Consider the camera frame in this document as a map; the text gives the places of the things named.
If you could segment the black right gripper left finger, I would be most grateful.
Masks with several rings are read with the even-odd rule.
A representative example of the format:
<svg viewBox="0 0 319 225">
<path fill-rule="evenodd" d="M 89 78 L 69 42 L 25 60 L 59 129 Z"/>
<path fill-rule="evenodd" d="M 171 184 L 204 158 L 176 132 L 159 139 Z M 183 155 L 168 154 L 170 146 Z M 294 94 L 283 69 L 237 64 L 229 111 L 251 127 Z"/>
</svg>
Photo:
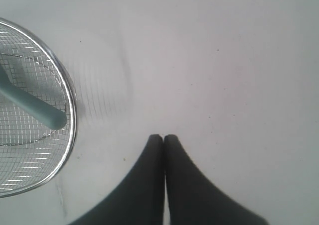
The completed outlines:
<svg viewBox="0 0 319 225">
<path fill-rule="evenodd" d="M 138 160 L 121 183 L 74 225 L 161 225 L 165 173 L 163 139 L 150 135 Z"/>
</svg>

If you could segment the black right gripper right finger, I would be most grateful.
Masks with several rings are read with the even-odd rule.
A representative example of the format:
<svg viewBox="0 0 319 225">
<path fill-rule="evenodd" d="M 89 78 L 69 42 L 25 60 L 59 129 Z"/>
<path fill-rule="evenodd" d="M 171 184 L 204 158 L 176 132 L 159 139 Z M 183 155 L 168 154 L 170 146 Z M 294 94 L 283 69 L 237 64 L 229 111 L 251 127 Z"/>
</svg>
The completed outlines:
<svg viewBox="0 0 319 225">
<path fill-rule="evenodd" d="M 173 225 L 266 225 L 261 216 L 212 184 L 190 159 L 176 135 L 164 138 L 165 175 Z"/>
</svg>

